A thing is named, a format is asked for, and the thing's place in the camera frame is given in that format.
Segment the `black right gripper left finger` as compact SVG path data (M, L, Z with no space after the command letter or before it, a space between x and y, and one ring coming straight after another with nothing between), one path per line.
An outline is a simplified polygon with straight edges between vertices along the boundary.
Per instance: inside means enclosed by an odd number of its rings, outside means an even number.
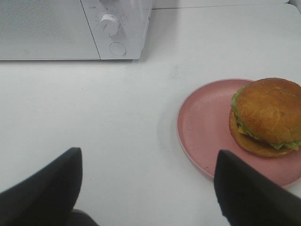
M65 226L82 184L82 152L70 148L0 194L2 226Z

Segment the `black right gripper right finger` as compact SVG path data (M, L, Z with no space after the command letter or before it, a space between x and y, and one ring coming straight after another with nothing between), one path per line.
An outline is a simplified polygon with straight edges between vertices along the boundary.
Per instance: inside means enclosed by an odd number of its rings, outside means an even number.
M301 200L228 150L220 150L214 190L232 226L299 226Z

